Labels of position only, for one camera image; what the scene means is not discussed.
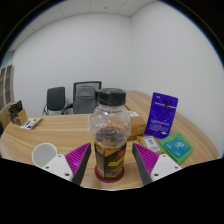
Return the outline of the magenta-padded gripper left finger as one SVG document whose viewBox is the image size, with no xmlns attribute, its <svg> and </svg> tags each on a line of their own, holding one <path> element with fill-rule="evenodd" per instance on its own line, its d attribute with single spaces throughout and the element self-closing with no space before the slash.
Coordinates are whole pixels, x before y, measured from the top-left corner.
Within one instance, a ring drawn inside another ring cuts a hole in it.
<svg viewBox="0 0 224 224">
<path fill-rule="evenodd" d="M 84 177 L 89 156 L 91 154 L 91 144 L 84 144 L 66 155 L 58 154 L 50 160 L 43 169 L 80 185 Z"/>
</svg>

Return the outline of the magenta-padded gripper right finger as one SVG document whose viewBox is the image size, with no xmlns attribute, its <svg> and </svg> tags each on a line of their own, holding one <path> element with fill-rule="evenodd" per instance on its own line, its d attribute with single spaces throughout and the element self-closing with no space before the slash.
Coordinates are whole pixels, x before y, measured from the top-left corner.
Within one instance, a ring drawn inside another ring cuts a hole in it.
<svg viewBox="0 0 224 224">
<path fill-rule="evenodd" d="M 167 154 L 158 155 L 137 143 L 133 144 L 132 153 L 144 185 L 181 170 Z"/>
</svg>

